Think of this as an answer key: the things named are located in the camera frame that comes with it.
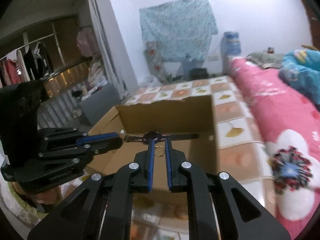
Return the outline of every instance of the pink blanket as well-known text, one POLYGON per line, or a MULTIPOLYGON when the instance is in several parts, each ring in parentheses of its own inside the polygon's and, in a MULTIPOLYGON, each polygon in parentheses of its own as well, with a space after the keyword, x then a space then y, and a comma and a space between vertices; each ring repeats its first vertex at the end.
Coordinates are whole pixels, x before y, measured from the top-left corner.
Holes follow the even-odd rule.
POLYGON ((294 239, 320 203, 320 114, 302 94, 244 59, 231 77, 256 118, 273 166, 277 219, 294 239))

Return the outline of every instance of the red clothing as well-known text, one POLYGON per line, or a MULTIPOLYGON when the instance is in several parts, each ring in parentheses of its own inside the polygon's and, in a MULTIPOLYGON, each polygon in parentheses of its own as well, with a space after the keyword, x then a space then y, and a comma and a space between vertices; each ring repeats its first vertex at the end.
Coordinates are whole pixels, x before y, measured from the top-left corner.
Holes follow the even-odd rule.
POLYGON ((21 83, 21 78, 18 75, 15 62, 13 62, 11 59, 8 59, 4 62, 4 65, 10 77, 11 84, 21 83))

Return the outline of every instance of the gold ring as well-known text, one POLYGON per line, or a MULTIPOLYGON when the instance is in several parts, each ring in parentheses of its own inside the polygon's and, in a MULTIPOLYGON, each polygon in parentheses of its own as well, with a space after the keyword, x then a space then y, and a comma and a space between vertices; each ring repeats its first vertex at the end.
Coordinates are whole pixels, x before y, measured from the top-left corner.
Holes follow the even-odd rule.
POLYGON ((160 156, 158 156, 158 155, 156 155, 156 152, 155 152, 155 156, 160 158, 160 157, 163 157, 163 155, 164 155, 164 148, 159 145, 159 146, 156 146, 155 149, 158 149, 159 147, 163 149, 163 153, 160 156))

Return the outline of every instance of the pink bag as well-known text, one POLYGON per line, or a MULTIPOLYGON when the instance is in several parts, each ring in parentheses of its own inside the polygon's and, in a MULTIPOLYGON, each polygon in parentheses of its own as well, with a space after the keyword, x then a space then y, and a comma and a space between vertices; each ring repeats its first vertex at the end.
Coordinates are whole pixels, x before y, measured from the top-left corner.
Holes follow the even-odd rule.
POLYGON ((77 35, 77 46, 85 57, 92 57, 99 52, 98 44, 91 27, 84 27, 77 35))

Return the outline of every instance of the metal railing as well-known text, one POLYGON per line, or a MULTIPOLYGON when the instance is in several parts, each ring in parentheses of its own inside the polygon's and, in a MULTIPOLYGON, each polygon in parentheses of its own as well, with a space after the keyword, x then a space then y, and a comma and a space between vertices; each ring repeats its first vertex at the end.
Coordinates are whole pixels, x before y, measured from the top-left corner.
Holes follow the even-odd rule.
POLYGON ((58 69, 44 81, 49 100, 38 110, 38 127, 65 127, 81 114, 79 102, 71 94, 81 90, 90 69, 90 59, 83 58, 75 64, 58 69))

